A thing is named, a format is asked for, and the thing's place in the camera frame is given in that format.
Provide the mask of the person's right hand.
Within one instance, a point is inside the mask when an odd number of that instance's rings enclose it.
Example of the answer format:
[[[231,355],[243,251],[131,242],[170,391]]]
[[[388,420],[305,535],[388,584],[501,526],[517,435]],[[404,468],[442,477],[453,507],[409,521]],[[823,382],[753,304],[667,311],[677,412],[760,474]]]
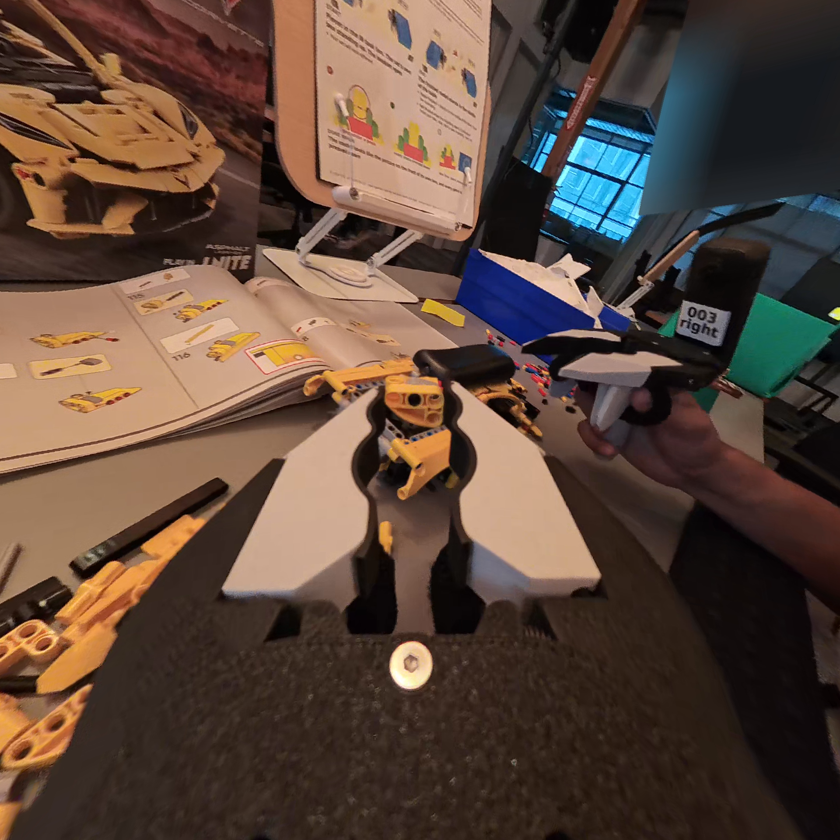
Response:
[[[653,426],[631,426],[626,441],[617,446],[593,428],[595,388],[580,385],[575,401],[584,414],[578,432],[591,452],[602,459],[623,457],[644,476],[667,487],[689,490],[695,479],[705,477],[723,459],[727,447],[710,417],[694,396],[670,390],[670,415]]]

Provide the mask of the large paned window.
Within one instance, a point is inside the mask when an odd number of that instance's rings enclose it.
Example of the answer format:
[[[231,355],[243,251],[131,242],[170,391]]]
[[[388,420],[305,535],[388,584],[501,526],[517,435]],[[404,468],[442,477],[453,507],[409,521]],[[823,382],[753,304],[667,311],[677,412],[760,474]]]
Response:
[[[558,242],[625,242],[640,218],[656,122],[603,99],[586,120],[548,200],[541,234]]]

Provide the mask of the green plastic bin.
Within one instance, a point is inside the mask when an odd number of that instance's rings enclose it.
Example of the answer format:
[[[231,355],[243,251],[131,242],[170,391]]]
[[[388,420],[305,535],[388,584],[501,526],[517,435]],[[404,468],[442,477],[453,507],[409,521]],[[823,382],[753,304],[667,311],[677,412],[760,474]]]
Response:
[[[720,350],[725,328],[734,326],[729,311],[684,302],[659,330]],[[772,397],[823,350],[838,322],[815,318],[777,300],[756,295],[729,362],[728,380],[753,395]]]

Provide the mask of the building instruction booklet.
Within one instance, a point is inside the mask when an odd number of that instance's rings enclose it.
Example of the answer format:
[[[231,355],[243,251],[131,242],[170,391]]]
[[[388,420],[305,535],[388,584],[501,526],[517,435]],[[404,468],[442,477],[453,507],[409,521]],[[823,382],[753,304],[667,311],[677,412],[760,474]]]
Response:
[[[398,302],[211,266],[3,291],[1,331],[3,475],[304,402],[325,371],[455,347]]]

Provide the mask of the black foam capsule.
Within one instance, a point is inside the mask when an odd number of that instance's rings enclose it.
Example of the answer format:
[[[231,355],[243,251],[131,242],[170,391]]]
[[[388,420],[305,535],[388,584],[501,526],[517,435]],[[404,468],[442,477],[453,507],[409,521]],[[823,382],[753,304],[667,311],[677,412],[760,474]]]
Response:
[[[513,359],[489,344],[444,350],[420,350],[413,363],[421,375],[456,382],[466,388],[508,382],[517,372]]]

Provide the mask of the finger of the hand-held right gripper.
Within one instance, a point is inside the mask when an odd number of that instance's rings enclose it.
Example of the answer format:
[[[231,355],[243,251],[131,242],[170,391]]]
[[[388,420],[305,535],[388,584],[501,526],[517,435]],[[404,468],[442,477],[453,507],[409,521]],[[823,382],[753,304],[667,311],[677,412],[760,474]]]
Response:
[[[604,329],[569,329],[521,346],[523,354],[544,360],[574,361],[587,354],[625,354],[623,334]]]
[[[641,351],[618,353],[615,351],[597,353],[594,351],[573,350],[558,354],[553,360],[552,396],[569,394],[575,383],[590,382],[625,387],[639,387],[645,384],[652,372],[674,370],[682,363],[666,355]]]

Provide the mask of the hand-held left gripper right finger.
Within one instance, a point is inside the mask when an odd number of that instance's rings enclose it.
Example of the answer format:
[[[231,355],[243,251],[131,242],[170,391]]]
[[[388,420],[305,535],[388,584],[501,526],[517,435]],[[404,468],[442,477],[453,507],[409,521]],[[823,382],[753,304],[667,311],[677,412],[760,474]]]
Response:
[[[554,597],[587,596],[598,569],[556,480],[560,466],[454,381],[444,381],[456,483],[448,537],[429,575],[438,635],[472,634],[497,602],[529,614]]]

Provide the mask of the pile of yellow bricks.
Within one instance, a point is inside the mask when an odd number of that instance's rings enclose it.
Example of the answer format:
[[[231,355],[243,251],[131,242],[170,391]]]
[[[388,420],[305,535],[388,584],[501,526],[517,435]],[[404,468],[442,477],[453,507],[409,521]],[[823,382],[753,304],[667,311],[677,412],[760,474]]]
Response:
[[[43,770],[67,750],[91,693],[85,680],[104,663],[119,623],[205,522],[189,515],[177,519],[141,545],[141,562],[106,563],[81,583],[50,622],[33,618],[2,636],[2,678],[13,677],[20,667],[40,668],[35,687],[19,688],[18,693],[67,695],[33,720],[13,698],[13,689],[2,688],[3,771]]]

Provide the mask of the wooden board with printed sheet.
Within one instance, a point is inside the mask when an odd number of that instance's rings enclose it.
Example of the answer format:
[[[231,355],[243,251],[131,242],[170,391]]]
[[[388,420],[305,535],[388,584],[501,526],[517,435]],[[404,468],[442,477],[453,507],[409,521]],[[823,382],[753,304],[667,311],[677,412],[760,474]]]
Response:
[[[311,202],[464,241],[490,118],[490,1],[279,1],[275,135]]]

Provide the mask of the person's right forearm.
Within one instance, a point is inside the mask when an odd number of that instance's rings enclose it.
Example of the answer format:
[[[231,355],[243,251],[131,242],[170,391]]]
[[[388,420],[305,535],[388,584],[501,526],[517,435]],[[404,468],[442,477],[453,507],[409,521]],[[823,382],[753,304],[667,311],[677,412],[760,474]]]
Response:
[[[801,575],[839,612],[839,509],[724,444],[687,479],[693,498]]]

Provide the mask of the wooden pillar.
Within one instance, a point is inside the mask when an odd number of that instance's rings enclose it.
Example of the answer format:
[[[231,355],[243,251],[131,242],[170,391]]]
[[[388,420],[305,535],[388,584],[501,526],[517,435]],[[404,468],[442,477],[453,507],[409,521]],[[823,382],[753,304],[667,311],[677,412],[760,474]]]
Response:
[[[646,5],[646,1],[616,2],[605,33],[577,88],[574,101],[543,166],[542,173],[549,177],[552,184],[558,182],[586,121],[591,117],[619,57],[643,16]]]

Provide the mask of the yellow brick toy car model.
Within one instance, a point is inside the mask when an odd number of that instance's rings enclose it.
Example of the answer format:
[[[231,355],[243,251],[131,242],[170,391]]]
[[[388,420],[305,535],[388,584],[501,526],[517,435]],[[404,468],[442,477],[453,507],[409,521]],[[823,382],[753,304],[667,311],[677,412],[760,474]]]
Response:
[[[425,376],[419,373],[412,360],[388,360],[325,371],[307,380],[303,392],[312,396],[328,385],[332,388],[333,400],[340,407],[346,407],[365,392],[384,388],[385,378],[389,375]],[[521,434],[538,441],[542,438],[542,432],[535,423],[539,414],[522,398],[519,383],[514,377],[497,385],[465,389]],[[449,466],[451,435],[445,421],[440,427],[422,428],[400,421],[387,408],[385,416],[385,427],[380,436],[380,477],[396,487],[397,497],[402,501],[414,497],[433,480],[442,481],[448,488],[453,487],[457,478]]]

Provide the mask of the grey desk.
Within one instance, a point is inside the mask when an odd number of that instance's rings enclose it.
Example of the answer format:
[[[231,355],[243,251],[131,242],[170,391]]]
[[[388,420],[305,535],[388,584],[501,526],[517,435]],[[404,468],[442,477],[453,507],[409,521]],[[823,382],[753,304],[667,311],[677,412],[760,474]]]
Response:
[[[597,593],[529,614],[493,603],[474,633],[436,634],[441,490],[432,519],[397,523],[423,568],[411,592],[395,586],[393,633],[353,633],[329,602],[227,598],[295,448],[279,456],[271,433],[260,454],[223,432],[177,444],[168,465],[132,446],[2,477],[2,544],[55,564],[220,466],[247,479],[122,619],[10,838],[796,835],[668,578],[558,459]]]

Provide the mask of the blue plastic bin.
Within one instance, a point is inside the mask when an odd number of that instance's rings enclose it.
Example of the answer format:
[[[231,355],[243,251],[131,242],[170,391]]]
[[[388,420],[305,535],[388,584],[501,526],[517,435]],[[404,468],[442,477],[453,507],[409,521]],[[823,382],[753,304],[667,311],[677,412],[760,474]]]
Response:
[[[528,282],[520,287],[508,285],[518,280],[495,266],[472,248],[460,281],[456,303],[484,321],[487,326],[505,333],[523,345],[546,335],[569,329],[594,329],[584,313],[567,307]],[[625,332],[632,320],[620,310],[604,304],[599,316],[601,329]]]

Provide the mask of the black toy car box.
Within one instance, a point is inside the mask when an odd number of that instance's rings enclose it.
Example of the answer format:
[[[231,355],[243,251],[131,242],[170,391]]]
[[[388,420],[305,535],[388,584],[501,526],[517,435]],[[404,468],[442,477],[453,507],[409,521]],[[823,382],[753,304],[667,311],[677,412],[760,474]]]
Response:
[[[1,2],[1,277],[255,274],[267,1]]]

